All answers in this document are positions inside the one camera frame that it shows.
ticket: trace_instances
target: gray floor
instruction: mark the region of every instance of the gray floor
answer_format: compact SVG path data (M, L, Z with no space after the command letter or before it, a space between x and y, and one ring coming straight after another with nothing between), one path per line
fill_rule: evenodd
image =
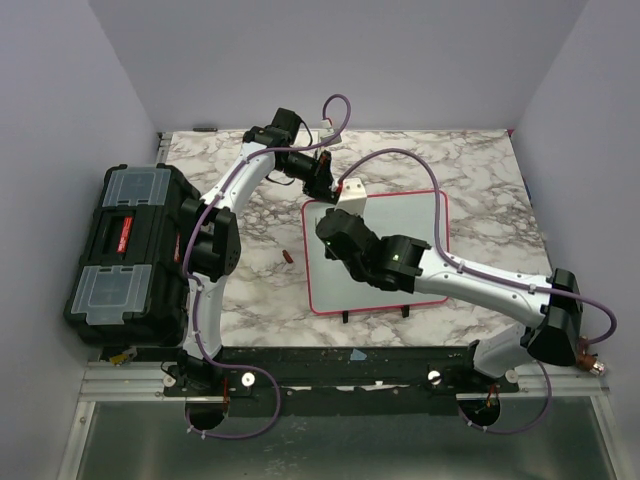
M510 400L496 425L521 425L540 399ZM247 431L265 419L227 420ZM186 434L173 403L97 407L81 479L613 479L588 398L554 399L546 421L510 437L481 434L457 417L285 417L244 441Z

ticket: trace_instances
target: marble surface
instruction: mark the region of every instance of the marble surface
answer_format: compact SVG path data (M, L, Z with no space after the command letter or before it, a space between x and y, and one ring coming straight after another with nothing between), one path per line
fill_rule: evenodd
M175 133L167 163L201 191L213 187L236 159L243 131ZM306 142L301 133L299 138ZM550 273L531 206L505 131L357 132L331 147L334 177L375 150L412 150L433 167L449 195L451 252L468 260L527 273ZM374 159L360 170L368 193L431 188L415 161ZM274 179L286 180L279 172ZM386 310L317 316L309 308L300 208L300 182L268 182L239 216L242 257L224 297L222 339L234 346L466 345L511 323L501 314L449 299L419 307L409 318ZM294 259L287 264L282 250Z

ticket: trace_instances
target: red border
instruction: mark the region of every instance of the red border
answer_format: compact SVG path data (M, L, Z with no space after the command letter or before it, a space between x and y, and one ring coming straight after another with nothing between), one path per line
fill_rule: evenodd
M369 197L393 197L396 195L416 195L419 193L434 193L434 190L415 190L412 192L395 192L395 193L378 193L375 195L369 195ZM449 196L440 190L440 193L444 196L444 211L447 225L447 251L450 249L449 240L450 240L450 224L449 224ZM304 217L304 209L310 203L318 202L317 200L307 200L300 207L300 212L302 213L302 239L304 241L304 261L305 266L307 268L307 296L309 298L309 308L316 315L335 315L337 313L342 313L342 310L335 310L331 312L318 312L315 308L313 308L313 303L311 302L311 277L309 276L309 255L307 254L307 227ZM435 302L422 302L422 303L411 303L412 307L421 307L424 305L440 305L449 300L449 297L445 297L442 300L436 300ZM389 310L391 308L401 308L404 305L387 305L386 307L367 307L367 308L356 308L354 310L349 310L349 313L358 313L358 312L371 312L374 310Z

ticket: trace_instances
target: marble table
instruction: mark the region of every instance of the marble table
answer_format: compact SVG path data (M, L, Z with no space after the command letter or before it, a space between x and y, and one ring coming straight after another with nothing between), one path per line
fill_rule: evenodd
M243 131L175 133L167 163L201 191L213 187L236 159ZM299 139L306 142L301 133ZM528 273L551 269L511 142L499 131L348 131L331 147L334 176L375 150L412 150L433 167L449 195L451 252L468 260ZM415 161L387 155L358 175L368 193L431 188ZM279 172L274 179L286 180ZM268 182L239 216L242 257L225 291L222 338L231 346L466 345L506 328L501 314L449 299L411 310L317 316L309 308L300 208L308 198L300 182ZM288 264L286 249L294 259Z

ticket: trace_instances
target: red object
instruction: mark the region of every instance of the red object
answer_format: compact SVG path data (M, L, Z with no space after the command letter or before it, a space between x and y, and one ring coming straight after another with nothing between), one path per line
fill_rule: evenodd
M131 225L133 225L133 217L124 217L122 232L120 232L120 241L118 242L118 253L127 251L127 243L129 243L129 235L131 235Z
M173 261L180 263L180 233L176 237L176 248L173 250Z
M293 258L291 258L291 255L289 255L289 252L287 252L286 250L282 251L282 256L287 261L287 263L293 263Z
M414 192L397 192L397 193L378 193L376 195L369 195L369 198L372 198L372 197L393 197L395 195L415 195L416 193L433 193L433 190L416 190ZM442 190L440 190L440 193L444 197L444 211L445 211L446 224L447 224L447 233L446 233L446 236L447 236L447 251L449 251L449 248L450 248L449 247L449 230L450 230L450 225L449 225L449 197ZM332 312L318 312L315 308L313 308L313 304L311 303L311 277L309 275L309 255L308 255L308 252L307 252L307 227L305 226L305 220L304 220L304 207L306 207L307 204L312 203L312 202L317 202L317 200L308 200L308 201L306 201L302 205L302 209L301 209L302 210L302 238L304 240L304 258L305 258L305 262L306 262L306 266L307 266L307 292L308 292L308 296L309 296L309 308L316 315L336 315L338 313L342 313L342 310L336 310L336 311L332 311ZM449 297L443 298L442 300L438 300L438 301L435 301L435 302L412 303L411 306L412 307L420 307L420 306L423 306L423 305L440 305L442 303L445 303L447 300L449 300ZM389 310L389 309L392 309L392 308L402 308L402 307L404 307L404 305L387 305L386 307L356 308L354 310L349 310L349 313L371 312L371 311L376 311L376 310Z

